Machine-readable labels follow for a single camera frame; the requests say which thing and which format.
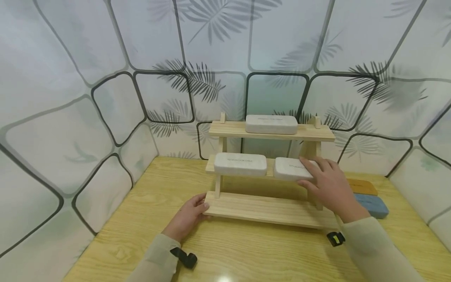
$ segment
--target wooden table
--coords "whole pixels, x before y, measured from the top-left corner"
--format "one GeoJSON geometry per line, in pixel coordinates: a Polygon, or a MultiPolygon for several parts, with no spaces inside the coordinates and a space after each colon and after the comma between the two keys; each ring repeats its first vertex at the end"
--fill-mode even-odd
{"type": "MultiPolygon", "coordinates": [[[[207,161],[157,157],[88,246],[64,281],[123,281],[153,237],[194,194],[214,190],[207,161]]],[[[383,176],[348,173],[373,182],[390,214],[381,224],[426,281],[451,281],[451,254],[383,176]]],[[[224,192],[299,198],[293,183],[226,177],[224,192]]],[[[183,243],[198,257],[194,271],[180,267],[173,281],[364,281],[343,246],[333,248],[321,231],[214,218],[183,243]]]]}

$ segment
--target black wrist strap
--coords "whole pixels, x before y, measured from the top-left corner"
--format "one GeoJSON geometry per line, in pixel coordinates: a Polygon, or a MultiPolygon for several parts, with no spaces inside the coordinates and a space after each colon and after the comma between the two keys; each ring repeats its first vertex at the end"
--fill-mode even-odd
{"type": "Polygon", "coordinates": [[[189,269],[193,269],[197,263],[197,257],[193,253],[186,254],[181,248],[173,248],[170,250],[171,254],[173,254],[176,258],[179,258],[179,261],[189,269]]]}

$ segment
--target sleeve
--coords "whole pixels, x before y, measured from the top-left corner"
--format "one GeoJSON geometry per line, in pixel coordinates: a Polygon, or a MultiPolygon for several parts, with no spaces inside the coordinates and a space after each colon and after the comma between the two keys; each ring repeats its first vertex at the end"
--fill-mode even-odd
{"type": "Polygon", "coordinates": [[[178,262],[170,250],[176,247],[179,242],[158,234],[126,282],[170,282],[178,262]]]}
{"type": "Polygon", "coordinates": [[[375,218],[343,224],[341,231],[352,261],[368,281],[424,281],[375,218]]]}

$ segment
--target white rectangular box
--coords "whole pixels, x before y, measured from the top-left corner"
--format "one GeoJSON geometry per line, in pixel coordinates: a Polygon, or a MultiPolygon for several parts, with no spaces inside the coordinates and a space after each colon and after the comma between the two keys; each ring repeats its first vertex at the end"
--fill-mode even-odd
{"type": "Polygon", "coordinates": [[[247,115],[246,132],[296,134],[298,122],[294,116],[247,115]]]}
{"type": "Polygon", "coordinates": [[[287,181],[314,179],[299,159],[288,157],[276,158],[276,161],[274,162],[274,177],[287,181]]]}
{"type": "Polygon", "coordinates": [[[215,173],[222,175],[265,176],[267,171],[264,155],[218,153],[215,158],[215,173]]]}

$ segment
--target left hand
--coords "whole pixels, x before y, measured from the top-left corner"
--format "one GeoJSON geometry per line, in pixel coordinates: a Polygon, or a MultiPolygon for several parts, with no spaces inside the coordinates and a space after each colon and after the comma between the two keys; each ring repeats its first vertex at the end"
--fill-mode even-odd
{"type": "Polygon", "coordinates": [[[204,202],[206,195],[206,193],[196,195],[183,204],[162,234],[181,243],[199,222],[208,218],[202,214],[210,207],[208,203],[204,202]]]}

